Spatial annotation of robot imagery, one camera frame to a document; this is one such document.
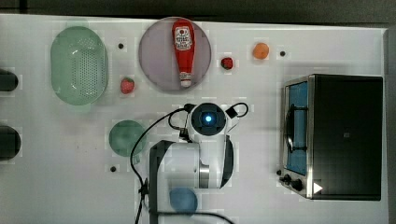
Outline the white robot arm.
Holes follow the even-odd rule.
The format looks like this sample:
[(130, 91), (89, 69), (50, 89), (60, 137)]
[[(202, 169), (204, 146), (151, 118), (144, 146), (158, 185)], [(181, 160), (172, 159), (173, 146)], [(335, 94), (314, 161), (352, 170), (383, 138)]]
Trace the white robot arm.
[(162, 140), (149, 152), (149, 224), (160, 217), (180, 223), (201, 215), (199, 189), (221, 189), (233, 174), (233, 143), (227, 134), (230, 115), (212, 103), (188, 105), (180, 142)]

